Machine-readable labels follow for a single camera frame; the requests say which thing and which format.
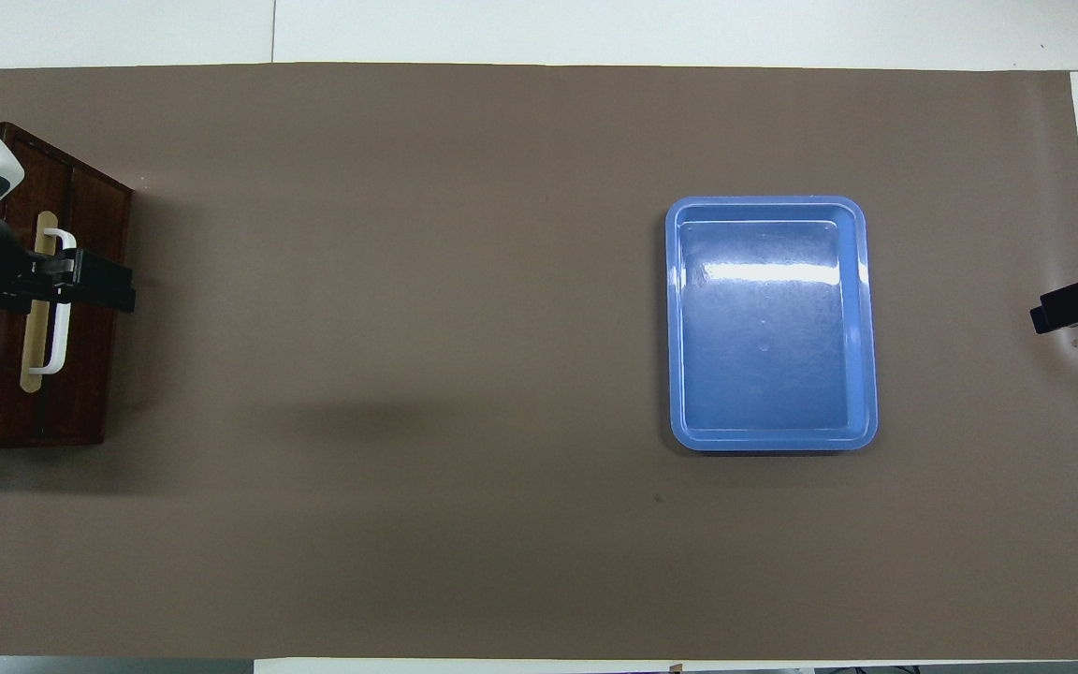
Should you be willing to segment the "dark wooden cabinet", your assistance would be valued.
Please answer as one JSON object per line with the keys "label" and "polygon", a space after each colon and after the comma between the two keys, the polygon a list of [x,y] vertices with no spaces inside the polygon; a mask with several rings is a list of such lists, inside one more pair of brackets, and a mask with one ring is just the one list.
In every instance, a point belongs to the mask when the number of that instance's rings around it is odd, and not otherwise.
{"label": "dark wooden cabinet", "polygon": [[[123,263],[132,188],[49,146],[77,167],[67,214],[57,226],[71,231],[87,251]],[[103,440],[115,326],[115,312],[95,304],[73,304],[63,370],[41,379],[39,389],[47,394],[47,401],[41,419],[43,435],[34,448],[85,448]]]}

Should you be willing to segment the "blue plastic tray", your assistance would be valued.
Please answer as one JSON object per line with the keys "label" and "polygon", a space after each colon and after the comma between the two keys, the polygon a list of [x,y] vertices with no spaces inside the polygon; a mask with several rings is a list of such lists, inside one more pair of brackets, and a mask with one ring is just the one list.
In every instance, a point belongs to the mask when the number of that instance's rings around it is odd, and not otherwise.
{"label": "blue plastic tray", "polygon": [[863,209],[696,196],[664,218],[671,431],[702,455],[842,455],[880,431]]}

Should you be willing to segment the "brown table mat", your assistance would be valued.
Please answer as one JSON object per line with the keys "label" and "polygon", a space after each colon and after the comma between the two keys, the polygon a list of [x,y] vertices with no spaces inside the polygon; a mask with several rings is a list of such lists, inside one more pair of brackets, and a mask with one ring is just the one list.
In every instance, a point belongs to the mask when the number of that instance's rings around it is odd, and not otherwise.
{"label": "brown table mat", "polygon": [[[1072,82],[0,69],[134,191],[106,440],[0,449],[0,655],[1078,660]],[[863,209],[868,448],[671,434],[663,222]]]}

